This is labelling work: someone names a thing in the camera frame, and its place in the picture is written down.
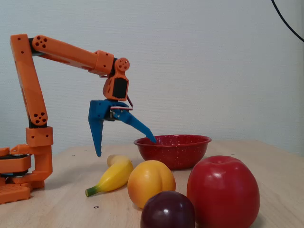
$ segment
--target orange robotic arm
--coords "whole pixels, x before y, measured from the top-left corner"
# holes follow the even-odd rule
[[[94,53],[43,35],[28,38],[13,35],[10,44],[22,96],[29,119],[27,144],[0,149],[0,204],[29,198],[29,190],[42,188],[52,173],[53,129],[47,126],[48,114],[34,66],[33,56],[54,60],[107,77],[103,88],[109,100],[126,101],[129,80],[125,76],[130,63],[110,53]],[[30,173],[30,156],[35,156],[35,170]]]

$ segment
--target wire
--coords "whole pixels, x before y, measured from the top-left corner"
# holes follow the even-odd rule
[[[271,0],[272,1],[272,4],[274,5],[277,13],[279,14],[280,18],[282,19],[282,21],[286,24],[286,26],[300,39],[304,42],[304,39],[302,37],[299,36],[299,34],[297,34],[292,27],[290,27],[290,25],[287,23],[287,21],[283,18],[282,14],[280,13],[278,7],[276,6],[275,4],[275,0]]]

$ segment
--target speckled enamel bowl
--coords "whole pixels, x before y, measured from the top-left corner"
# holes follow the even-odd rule
[[[190,169],[205,155],[211,139],[202,135],[159,135],[156,144],[148,138],[134,141],[142,158],[157,160],[166,164],[170,170]]]

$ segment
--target robotic arm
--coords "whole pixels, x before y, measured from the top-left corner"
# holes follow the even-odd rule
[[[101,139],[103,120],[121,120],[144,133],[152,141],[152,132],[132,116],[126,104],[118,101],[128,100],[129,80],[125,72],[130,67],[126,58],[117,59],[113,54],[96,51],[94,53],[80,49],[65,42],[38,35],[28,38],[26,34],[14,35],[10,39],[23,99],[29,117],[29,128],[47,127],[48,114],[39,85],[32,56],[39,56],[70,66],[85,69],[100,77],[106,77],[103,94],[104,101],[92,101],[90,105],[89,123],[98,156],[101,155]]]
[[[24,200],[30,191],[44,187],[44,180],[52,173],[53,128],[47,125],[48,114],[34,66],[33,56],[50,59],[87,70],[105,77],[105,100],[93,100],[89,110],[89,124],[97,156],[101,156],[103,121],[120,120],[133,126],[156,142],[152,132],[132,114],[132,102],[128,97],[129,80],[125,72],[130,63],[126,58],[96,51],[94,53],[43,35],[28,38],[26,34],[10,38],[12,53],[18,73],[22,96],[29,120],[26,128],[27,144],[13,149],[0,149],[0,204]],[[131,107],[123,103],[129,101]],[[35,156],[35,170],[30,156]]]

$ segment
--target wooden table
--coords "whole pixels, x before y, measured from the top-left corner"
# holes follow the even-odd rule
[[[110,154],[126,154],[134,165],[143,161],[136,146],[70,148],[54,157],[53,174],[44,190],[29,200],[0,205],[0,228],[139,228],[141,211],[123,187],[87,198],[107,169]],[[212,141],[206,157],[229,155],[242,160],[256,177],[261,207],[252,228],[304,228],[304,158],[259,141]],[[175,171],[176,191],[186,194],[190,170]]]

